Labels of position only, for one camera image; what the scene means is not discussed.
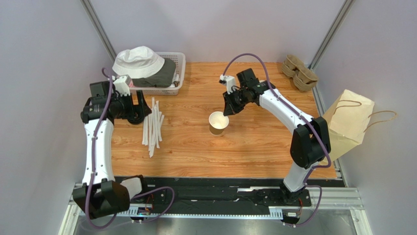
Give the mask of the brown paper coffee cup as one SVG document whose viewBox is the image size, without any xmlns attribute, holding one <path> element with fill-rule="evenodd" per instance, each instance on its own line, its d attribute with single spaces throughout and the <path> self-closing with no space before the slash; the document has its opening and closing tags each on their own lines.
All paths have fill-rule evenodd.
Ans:
<svg viewBox="0 0 417 235">
<path fill-rule="evenodd" d="M 208 121 L 209 131 L 215 136 L 221 135 L 229 125 L 229 118 L 219 111 L 211 113 Z"/>
</svg>

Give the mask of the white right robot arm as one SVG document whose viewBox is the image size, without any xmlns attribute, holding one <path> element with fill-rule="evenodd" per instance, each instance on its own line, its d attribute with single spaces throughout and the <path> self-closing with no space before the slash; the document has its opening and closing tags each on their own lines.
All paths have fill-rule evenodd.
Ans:
<svg viewBox="0 0 417 235">
<path fill-rule="evenodd" d="M 259 81 L 252 69 L 238 73 L 237 78 L 221 75 L 219 83 L 227 89 L 223 93 L 225 116 L 236 115 L 247 104 L 255 103 L 273 114 L 289 130 L 293 163 L 282 188 L 289 193 L 303 189 L 312 169 L 329 158 L 331 145 L 327 121 L 302 112 L 269 81 Z"/>
</svg>

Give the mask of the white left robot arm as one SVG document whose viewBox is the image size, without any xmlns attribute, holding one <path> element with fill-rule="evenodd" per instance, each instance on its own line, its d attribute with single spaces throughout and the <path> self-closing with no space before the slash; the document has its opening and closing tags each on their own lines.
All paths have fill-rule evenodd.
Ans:
<svg viewBox="0 0 417 235">
<path fill-rule="evenodd" d="M 142 175 L 120 183 L 115 180 L 111 157 L 114 120 L 137 125 L 152 112 L 141 91 L 137 91 L 138 103 L 133 103 L 126 81 L 91 83 L 90 91 L 80 113 L 87 137 L 86 170 L 82 187 L 74 189 L 72 196 L 89 219 L 97 219 L 128 210 L 131 199 L 145 187 Z"/>
</svg>

